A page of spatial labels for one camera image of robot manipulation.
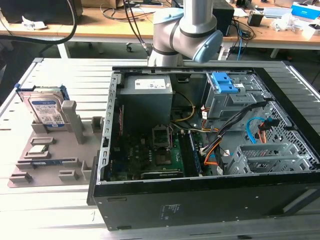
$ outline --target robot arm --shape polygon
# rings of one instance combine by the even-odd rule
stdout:
[[[175,67],[179,54],[206,63],[217,53],[223,34],[217,30],[213,0],[183,0],[183,7],[154,14],[150,67]]]

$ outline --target floor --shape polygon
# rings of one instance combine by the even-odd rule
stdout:
[[[39,52],[44,45],[13,42],[13,51],[3,50],[0,59],[6,62],[6,70],[0,84],[0,104],[4,102],[14,85],[20,80],[34,58],[39,57]],[[101,58],[101,59],[144,59],[146,53],[139,44],[133,44],[132,52],[126,51],[124,43],[103,43],[104,53],[99,54],[96,43],[89,47],[85,42],[68,43],[72,58]],[[292,65],[309,81],[313,81],[320,69],[320,55],[312,50],[288,50],[279,53],[276,59],[271,59],[271,49],[263,51],[258,48],[248,48],[241,61],[286,61],[287,55],[292,57]],[[56,46],[51,47],[43,53],[45,58],[59,58],[59,51]],[[236,60],[237,56],[231,54],[228,60]],[[320,75],[313,86],[320,89]]]

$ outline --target blue cable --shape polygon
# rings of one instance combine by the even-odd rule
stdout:
[[[242,46],[242,31],[239,30],[240,32],[240,45],[239,45],[239,53],[238,53],[238,57],[237,57],[237,61],[239,61],[239,57],[240,57],[240,52],[241,52],[241,46]]]
[[[246,132],[248,134],[248,137],[250,138],[251,142],[254,143],[254,144],[256,144],[257,141],[256,141],[256,139],[254,138],[254,136],[252,135],[252,133],[250,131],[250,122],[252,120],[255,120],[255,119],[261,120],[263,122],[265,121],[265,119],[263,117],[256,116],[256,117],[253,117],[253,118],[249,119],[249,121],[246,123],[245,130],[246,130]]]

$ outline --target blue drive bay latch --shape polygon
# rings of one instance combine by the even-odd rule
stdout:
[[[213,72],[212,79],[221,94],[236,94],[239,91],[232,84],[232,79],[225,72]]]

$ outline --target black computer case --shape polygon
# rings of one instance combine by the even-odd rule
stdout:
[[[225,0],[213,1],[213,15],[217,20],[216,29],[220,30],[225,37],[229,35],[234,12],[234,8]]]
[[[82,13],[81,0],[71,0],[77,17]],[[22,16],[45,24],[72,25],[72,13],[67,0],[1,0],[1,11],[10,24],[22,22]]]

